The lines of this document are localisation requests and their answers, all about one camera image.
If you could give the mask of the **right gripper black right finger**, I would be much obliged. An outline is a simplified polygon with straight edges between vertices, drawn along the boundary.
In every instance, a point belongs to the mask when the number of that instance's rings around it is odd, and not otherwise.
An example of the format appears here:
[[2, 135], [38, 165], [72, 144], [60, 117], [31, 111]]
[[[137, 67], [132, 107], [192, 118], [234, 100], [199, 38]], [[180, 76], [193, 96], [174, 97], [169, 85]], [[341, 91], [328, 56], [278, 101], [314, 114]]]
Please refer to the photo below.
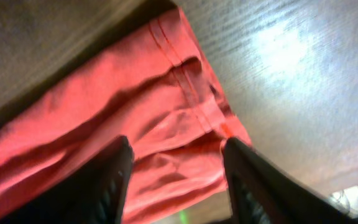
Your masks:
[[237, 138], [224, 150], [233, 223], [352, 223]]

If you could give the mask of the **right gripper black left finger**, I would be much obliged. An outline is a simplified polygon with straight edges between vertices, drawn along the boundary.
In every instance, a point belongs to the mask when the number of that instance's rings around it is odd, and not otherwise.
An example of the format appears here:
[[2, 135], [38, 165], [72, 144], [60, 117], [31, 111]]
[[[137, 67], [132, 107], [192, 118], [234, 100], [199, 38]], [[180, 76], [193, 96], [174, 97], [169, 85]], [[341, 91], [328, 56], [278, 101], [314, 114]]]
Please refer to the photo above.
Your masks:
[[0, 223], [120, 223], [133, 158], [128, 139], [118, 136], [68, 178]]

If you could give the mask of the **orange McKinney Boyd soccer t-shirt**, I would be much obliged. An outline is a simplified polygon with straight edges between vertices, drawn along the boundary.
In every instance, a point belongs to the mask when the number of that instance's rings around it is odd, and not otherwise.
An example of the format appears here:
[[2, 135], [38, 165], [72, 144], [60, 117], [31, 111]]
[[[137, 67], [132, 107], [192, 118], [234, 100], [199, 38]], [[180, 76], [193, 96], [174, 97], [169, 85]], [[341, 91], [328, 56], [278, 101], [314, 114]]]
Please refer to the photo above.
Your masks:
[[135, 159], [124, 223], [224, 191], [226, 140], [250, 143], [180, 8], [104, 49], [0, 129], [0, 218], [119, 135]]

